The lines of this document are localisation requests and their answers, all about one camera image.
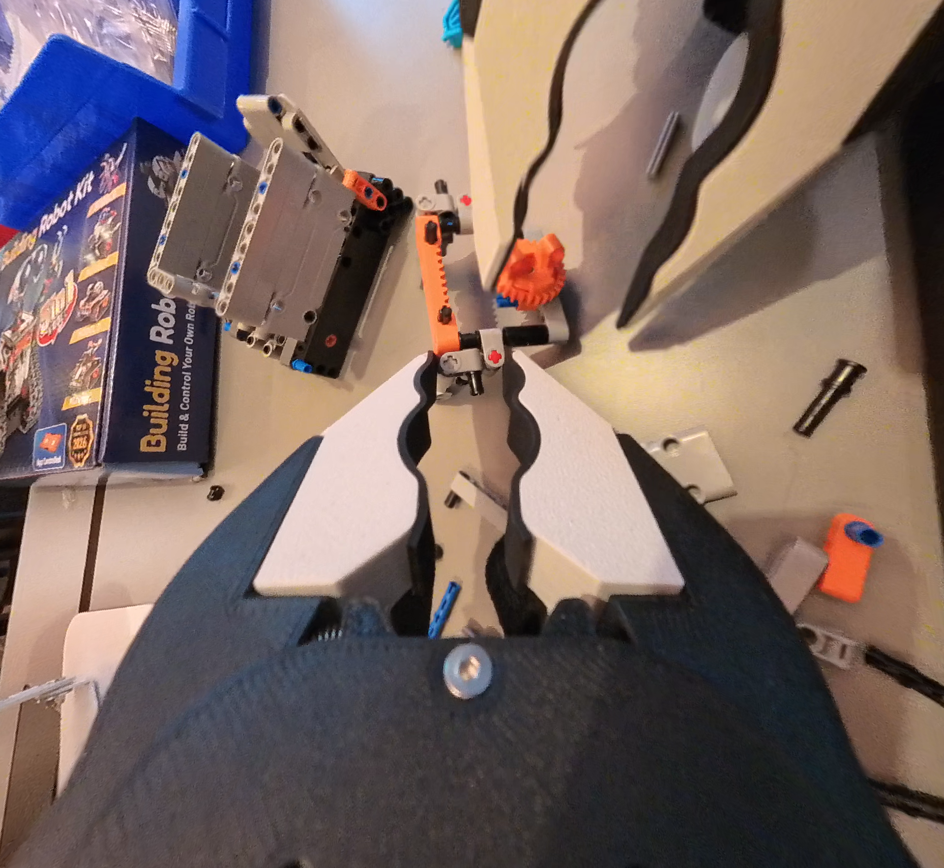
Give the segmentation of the black pin with grey connector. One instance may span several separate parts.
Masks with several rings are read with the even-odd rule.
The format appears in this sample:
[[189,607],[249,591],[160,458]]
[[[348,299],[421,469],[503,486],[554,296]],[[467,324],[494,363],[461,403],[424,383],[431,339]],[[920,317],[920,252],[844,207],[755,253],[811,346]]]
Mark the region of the black pin with grey connector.
[[891,678],[906,690],[913,691],[943,707],[943,684],[915,665],[892,656],[879,647],[848,638],[833,630],[800,622],[796,630],[818,661],[849,671],[859,665]]

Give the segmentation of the small grey axle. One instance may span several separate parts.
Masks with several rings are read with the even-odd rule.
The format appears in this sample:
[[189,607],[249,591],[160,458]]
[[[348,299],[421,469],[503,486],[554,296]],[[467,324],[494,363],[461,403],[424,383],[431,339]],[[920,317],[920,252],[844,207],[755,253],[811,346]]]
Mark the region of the small grey axle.
[[660,177],[667,162],[667,156],[681,129],[681,125],[682,118],[680,113],[677,110],[670,112],[649,156],[646,167],[646,177],[649,181],[655,181]]

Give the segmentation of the small orange grey subassembly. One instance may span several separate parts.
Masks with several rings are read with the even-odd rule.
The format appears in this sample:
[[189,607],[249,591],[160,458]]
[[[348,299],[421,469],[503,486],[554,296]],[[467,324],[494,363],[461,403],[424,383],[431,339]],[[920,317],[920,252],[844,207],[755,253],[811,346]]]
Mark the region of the small orange grey subassembly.
[[505,363],[513,345],[513,331],[500,324],[462,331],[453,307],[445,272],[445,253],[461,233],[458,204],[445,180],[435,181],[430,194],[415,203],[415,245],[421,287],[431,333],[431,352],[437,373],[444,380],[440,399],[459,390],[471,397],[485,391],[485,379]]

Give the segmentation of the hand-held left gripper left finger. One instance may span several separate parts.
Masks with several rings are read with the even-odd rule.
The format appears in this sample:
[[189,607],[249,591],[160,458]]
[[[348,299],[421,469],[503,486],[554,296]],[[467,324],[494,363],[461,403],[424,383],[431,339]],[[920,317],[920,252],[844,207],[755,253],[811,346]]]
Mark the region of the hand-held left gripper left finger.
[[430,615],[427,483],[437,360],[418,355],[327,428],[254,578],[268,596],[369,598]]

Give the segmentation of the small grey bracket piece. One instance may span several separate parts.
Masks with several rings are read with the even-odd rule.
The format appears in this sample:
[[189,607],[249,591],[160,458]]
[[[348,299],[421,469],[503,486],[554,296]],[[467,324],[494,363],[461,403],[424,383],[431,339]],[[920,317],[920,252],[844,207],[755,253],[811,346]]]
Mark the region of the small grey bracket piece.
[[482,520],[498,527],[507,518],[507,508],[502,500],[464,471],[457,472],[453,477],[444,504],[449,509],[465,504],[477,512]]

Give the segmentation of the grey straight beam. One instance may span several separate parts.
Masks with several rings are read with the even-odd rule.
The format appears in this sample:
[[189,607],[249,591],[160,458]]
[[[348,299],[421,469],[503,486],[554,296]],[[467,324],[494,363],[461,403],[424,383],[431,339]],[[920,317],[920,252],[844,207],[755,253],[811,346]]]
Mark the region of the grey straight beam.
[[768,556],[763,573],[785,611],[794,615],[828,564],[829,557],[820,546],[795,537]]

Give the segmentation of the grey black robot model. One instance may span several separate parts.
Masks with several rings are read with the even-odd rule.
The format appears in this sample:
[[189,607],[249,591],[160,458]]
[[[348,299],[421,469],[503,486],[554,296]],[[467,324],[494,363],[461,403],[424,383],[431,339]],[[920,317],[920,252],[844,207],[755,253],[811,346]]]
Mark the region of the grey black robot model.
[[282,366],[337,380],[413,201],[344,164],[286,94],[237,109],[262,158],[192,135],[148,284]]

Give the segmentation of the blue storage bin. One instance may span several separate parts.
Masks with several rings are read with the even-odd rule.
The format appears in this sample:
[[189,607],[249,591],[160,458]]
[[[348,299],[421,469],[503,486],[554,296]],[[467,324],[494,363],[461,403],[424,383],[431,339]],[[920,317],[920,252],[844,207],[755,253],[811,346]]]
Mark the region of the blue storage bin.
[[195,131],[246,142],[236,99],[249,92],[254,0],[172,0],[171,83],[52,36],[1,115],[2,225],[26,227],[136,119],[181,141]]

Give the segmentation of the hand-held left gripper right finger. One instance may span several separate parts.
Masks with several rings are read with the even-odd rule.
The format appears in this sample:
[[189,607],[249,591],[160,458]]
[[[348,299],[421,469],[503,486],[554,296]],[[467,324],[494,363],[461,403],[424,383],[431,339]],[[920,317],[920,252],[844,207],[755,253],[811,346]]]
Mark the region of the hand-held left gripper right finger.
[[678,595],[683,577],[613,426],[530,356],[503,374],[513,476],[506,550],[552,613],[616,596]]

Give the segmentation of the small orange piece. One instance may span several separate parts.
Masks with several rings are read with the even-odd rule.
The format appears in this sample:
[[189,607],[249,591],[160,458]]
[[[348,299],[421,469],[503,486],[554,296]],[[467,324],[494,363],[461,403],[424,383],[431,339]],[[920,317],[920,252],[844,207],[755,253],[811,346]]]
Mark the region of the small orange piece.
[[858,603],[873,552],[884,543],[885,535],[870,521],[851,513],[835,515],[822,548],[827,564],[817,583],[818,591],[845,603]]

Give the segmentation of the loose black pin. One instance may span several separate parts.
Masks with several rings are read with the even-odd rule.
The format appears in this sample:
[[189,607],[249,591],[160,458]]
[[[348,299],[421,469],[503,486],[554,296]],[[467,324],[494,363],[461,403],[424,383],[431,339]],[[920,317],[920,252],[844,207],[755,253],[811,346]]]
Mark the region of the loose black pin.
[[792,426],[799,437],[812,437],[834,407],[851,395],[856,384],[867,374],[863,364],[839,358],[829,375],[820,382],[820,390]]

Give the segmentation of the light grey panel piece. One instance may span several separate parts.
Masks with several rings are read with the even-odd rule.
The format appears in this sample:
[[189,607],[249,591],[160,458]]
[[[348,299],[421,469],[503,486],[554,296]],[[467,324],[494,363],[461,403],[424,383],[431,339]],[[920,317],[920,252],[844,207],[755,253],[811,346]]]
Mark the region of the light grey panel piece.
[[738,495],[707,429],[680,431],[642,446],[702,506]]

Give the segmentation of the grey beam with black pin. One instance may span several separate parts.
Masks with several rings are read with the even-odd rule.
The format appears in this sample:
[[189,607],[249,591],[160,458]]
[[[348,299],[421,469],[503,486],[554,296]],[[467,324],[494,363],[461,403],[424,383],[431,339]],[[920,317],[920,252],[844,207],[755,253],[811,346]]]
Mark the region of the grey beam with black pin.
[[564,345],[571,332],[563,307],[563,292],[536,309],[521,310],[512,299],[492,295],[496,327],[505,348],[539,348]]

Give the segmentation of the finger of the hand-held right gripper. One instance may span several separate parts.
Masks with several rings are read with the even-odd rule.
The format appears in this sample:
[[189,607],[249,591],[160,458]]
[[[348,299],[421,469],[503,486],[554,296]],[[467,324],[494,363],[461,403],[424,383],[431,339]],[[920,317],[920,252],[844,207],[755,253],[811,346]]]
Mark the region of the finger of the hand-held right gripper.
[[747,38],[737,90],[681,168],[618,328],[645,325],[864,129],[942,0],[784,0]]
[[474,236],[496,288],[560,132],[567,62],[603,0],[461,0]]

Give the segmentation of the small orange gear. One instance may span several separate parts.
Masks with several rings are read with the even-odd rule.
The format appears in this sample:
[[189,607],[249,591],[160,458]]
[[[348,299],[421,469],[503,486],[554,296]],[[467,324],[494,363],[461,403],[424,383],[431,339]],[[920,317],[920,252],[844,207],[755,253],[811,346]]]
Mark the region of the small orange gear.
[[534,311],[557,299],[565,280],[564,246],[549,233],[515,241],[495,288],[518,311]]

